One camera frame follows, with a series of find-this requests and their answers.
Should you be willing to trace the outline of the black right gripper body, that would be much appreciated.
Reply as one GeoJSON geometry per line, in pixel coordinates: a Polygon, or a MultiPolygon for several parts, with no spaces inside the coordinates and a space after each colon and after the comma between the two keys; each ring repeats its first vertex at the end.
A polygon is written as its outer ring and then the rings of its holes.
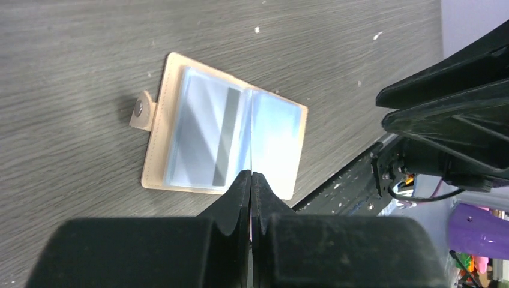
{"type": "Polygon", "coordinates": [[[489,192],[508,186],[508,169],[492,171],[416,140],[397,136],[373,157],[376,189],[382,196],[395,195],[393,187],[410,174],[438,176],[465,191],[489,192]]]}

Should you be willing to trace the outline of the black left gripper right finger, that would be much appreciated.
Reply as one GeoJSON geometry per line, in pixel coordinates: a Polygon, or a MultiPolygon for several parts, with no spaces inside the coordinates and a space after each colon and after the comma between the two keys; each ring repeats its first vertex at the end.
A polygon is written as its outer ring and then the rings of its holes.
{"type": "Polygon", "coordinates": [[[255,287],[447,287],[423,227],[405,217],[297,214],[251,177],[255,287]]]}

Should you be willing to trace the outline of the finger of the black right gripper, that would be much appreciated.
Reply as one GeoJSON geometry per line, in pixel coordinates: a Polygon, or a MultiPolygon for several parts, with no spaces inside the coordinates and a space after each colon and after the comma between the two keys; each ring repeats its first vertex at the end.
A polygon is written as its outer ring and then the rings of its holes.
{"type": "Polygon", "coordinates": [[[445,60],[385,87],[376,106],[406,109],[508,78],[508,22],[445,60]]]}
{"type": "Polygon", "coordinates": [[[425,143],[477,173],[508,177],[508,80],[391,112],[385,131],[425,143]]]}

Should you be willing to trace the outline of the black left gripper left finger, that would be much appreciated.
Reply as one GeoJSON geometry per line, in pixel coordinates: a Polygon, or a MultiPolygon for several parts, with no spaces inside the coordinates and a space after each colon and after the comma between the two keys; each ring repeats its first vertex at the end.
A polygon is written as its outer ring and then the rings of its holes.
{"type": "Polygon", "coordinates": [[[75,218],[28,287],[246,287],[251,172],[195,217],[75,218]]]}

